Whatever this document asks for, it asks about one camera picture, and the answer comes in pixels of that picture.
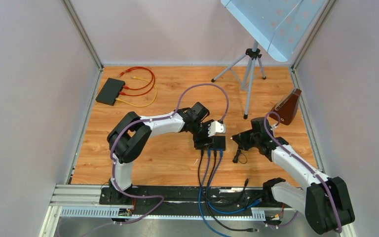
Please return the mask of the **black power adapter with cord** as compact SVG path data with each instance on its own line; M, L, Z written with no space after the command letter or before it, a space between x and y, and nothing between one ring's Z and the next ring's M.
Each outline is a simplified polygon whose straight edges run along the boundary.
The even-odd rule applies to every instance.
M241 149L237 149L236 154L235 154L234 158L232 159L232 162L233 163L246 164L247 161L248 161L247 157L246 157L245 154L243 154L242 150Z

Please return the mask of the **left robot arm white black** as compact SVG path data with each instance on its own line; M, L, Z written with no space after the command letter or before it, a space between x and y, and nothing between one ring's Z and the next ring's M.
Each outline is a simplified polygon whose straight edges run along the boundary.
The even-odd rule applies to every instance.
M215 120L207 120L209 110L201 103L191 108L177 109L159 116L139 116L129 112L107 136L110 158L113 162L109 190L120 204L131 199L131 173L133 162L139 157L147 141L167 133L189 132L194 146L204 149L214 143L215 133L210 130Z

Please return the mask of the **light blue perforated panel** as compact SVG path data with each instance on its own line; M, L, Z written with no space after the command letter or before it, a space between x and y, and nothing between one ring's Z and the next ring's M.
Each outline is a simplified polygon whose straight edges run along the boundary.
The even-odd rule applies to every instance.
M277 62L287 62L325 0L222 0L221 4Z

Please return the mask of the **grey tripod stand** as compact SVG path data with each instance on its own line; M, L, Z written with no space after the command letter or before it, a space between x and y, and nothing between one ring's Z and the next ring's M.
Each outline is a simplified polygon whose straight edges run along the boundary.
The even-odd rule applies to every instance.
M240 78L235 74L232 68L245 57L248 57L248 62L247 62L243 80L240 80ZM259 74L262 75L263 80L266 79L265 70L262 63L262 54L261 54L261 50L259 49L259 43L257 42L257 40L254 40L253 46L251 48L246 49L245 53L242 56L240 56L233 63L227 66L223 71L221 71L218 75L212 78L211 82L216 82L218 78L220 78L222 75L224 75L228 71L231 71L233 73L233 75L235 76L235 78L237 79L237 81L239 82L241 86L241 90L247 91L246 105L245 105L245 110L243 114L243 119L247 119L248 114L249 114L253 81L255 77L258 76Z

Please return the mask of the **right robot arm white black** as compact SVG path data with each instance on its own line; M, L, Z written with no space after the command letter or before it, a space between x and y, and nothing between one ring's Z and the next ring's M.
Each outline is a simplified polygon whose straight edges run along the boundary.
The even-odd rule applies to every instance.
M283 168L299 184L295 187L283 178L263 184L263 202L275 206L289 205L303 214L310 227L319 235L340 232L355 221L346 182L339 176L330 177L302 158L282 137L275 137L273 127L264 117L251 120L251 129L233 135L239 149L258 149L269 161Z

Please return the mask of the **brown wooden metronome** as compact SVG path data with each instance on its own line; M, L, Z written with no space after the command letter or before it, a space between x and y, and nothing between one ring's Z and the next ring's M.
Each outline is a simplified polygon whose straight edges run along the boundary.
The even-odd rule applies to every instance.
M301 93L300 89L294 88L272 107L271 111L280 116L280 122L283 125L290 125L294 120L298 111Z

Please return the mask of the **aluminium frame rail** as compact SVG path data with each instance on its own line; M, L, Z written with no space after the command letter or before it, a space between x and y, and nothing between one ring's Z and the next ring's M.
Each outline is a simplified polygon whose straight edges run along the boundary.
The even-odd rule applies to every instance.
M114 219L136 219L143 217L143 219L161 219L161 220L206 220L206 221L251 221L264 223L266 220L266 211L264 209L255 209L252 214L248 216L206 216L203 212L199 215L151 215L150 211L141 214L132 214L126 211L121 214L121 208L118 205L101 205L99 204L99 196L101 188L107 185L57 185L51 201L50 206L59 208L59 216L67 217L93 217L93 218L114 218Z

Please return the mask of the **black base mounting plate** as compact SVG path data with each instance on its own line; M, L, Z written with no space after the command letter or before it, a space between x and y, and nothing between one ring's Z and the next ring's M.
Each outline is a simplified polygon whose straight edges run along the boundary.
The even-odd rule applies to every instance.
M210 187L200 194L196 186L132 186L123 198L113 198L109 186L102 187L101 205L118 205L121 214L188 215L203 212L208 216L248 216L255 209L264 209L266 217L281 214L288 205L273 200L262 188Z

